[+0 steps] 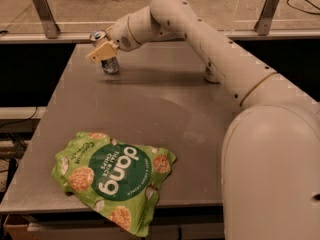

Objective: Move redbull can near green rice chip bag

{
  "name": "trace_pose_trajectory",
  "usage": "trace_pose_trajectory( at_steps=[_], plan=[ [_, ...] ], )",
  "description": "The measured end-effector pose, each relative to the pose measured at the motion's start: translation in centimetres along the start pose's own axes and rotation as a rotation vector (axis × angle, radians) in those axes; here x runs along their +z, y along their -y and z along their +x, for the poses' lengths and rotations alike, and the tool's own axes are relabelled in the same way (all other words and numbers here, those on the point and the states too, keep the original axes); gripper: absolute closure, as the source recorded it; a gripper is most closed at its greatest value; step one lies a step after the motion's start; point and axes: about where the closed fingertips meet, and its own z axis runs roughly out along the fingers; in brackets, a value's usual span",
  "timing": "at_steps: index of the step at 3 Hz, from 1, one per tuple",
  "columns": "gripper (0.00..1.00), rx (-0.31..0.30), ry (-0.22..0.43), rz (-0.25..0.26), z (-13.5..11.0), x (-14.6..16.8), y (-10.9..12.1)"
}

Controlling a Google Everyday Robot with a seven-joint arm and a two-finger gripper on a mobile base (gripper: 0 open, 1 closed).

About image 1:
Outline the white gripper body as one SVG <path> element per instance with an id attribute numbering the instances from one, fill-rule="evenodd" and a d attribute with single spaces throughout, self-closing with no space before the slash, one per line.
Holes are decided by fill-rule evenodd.
<path id="1" fill-rule="evenodd" d="M 141 46 L 130 32 L 129 17 L 130 15 L 121 17 L 107 29 L 108 39 L 112 40 L 120 50 L 125 52 L 138 49 Z"/>

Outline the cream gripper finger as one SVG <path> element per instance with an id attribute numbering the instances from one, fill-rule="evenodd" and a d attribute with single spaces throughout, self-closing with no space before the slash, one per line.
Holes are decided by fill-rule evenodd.
<path id="1" fill-rule="evenodd" d="M 118 46 L 113 41 L 106 41 L 86 55 L 91 63 L 108 60 L 117 55 Z"/>

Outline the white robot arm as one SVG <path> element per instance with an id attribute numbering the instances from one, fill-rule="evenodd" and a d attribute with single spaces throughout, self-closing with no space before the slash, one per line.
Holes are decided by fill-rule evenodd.
<path id="1" fill-rule="evenodd" d="M 187 0 L 150 0 L 93 35 L 94 63 L 183 38 L 241 107 L 223 141 L 225 240 L 320 240 L 320 104 L 208 25 Z"/>

